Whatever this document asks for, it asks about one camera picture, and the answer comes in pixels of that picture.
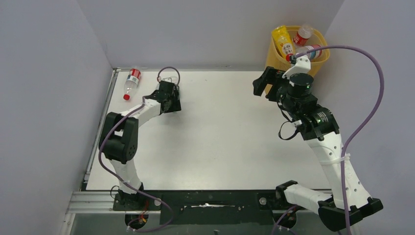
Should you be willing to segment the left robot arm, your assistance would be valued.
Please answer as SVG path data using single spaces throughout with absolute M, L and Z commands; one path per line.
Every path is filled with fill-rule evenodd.
M 181 110 L 178 83 L 162 80 L 141 104 L 123 112 L 106 115 L 99 140 L 98 160 L 103 169 L 119 182 L 118 201 L 143 205 L 149 194 L 137 174 L 134 157 L 139 128 L 152 118 Z

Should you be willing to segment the yellow juice bottle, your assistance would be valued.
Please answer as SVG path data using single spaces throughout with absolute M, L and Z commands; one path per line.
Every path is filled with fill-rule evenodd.
M 286 26 L 281 25 L 275 28 L 271 35 L 278 52 L 284 59 L 290 61 L 291 56 L 295 54 L 295 48 Z

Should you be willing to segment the clear bottle red label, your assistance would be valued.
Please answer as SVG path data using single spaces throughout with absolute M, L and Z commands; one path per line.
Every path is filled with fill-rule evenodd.
M 124 83 L 123 99 L 125 101 L 131 100 L 131 98 L 136 94 L 140 76 L 141 76 L 141 72 L 138 69 L 131 69 L 129 71 L 127 79 Z

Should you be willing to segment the clear bottle dark green label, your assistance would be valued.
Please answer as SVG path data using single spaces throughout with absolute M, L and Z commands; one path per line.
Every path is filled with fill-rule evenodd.
M 162 79 L 162 81 L 171 82 L 171 83 L 174 83 L 175 85 L 179 84 L 179 78 L 177 76 L 165 77 Z

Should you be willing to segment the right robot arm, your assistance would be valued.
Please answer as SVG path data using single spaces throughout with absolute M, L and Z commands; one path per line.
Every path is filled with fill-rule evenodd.
M 287 209 L 298 205 L 308 209 L 329 230 L 337 232 L 382 210 L 383 204 L 368 193 L 349 156 L 342 153 L 339 126 L 331 111 L 319 105 L 312 95 L 313 81 L 306 73 L 286 76 L 282 70 L 267 67 L 253 81 L 254 95 L 262 95 L 266 86 L 271 86 L 267 99 L 277 103 L 286 120 L 295 126 L 295 134 L 300 134 L 312 149 L 331 187 L 330 193 L 322 193 L 288 181 L 276 188 L 277 206 Z

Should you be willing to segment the red label bottle red cap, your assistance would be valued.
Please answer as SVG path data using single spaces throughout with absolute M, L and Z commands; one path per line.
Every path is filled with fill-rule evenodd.
M 304 46 L 314 33 L 314 28 L 308 24 L 303 24 L 297 30 L 293 43 L 297 47 Z

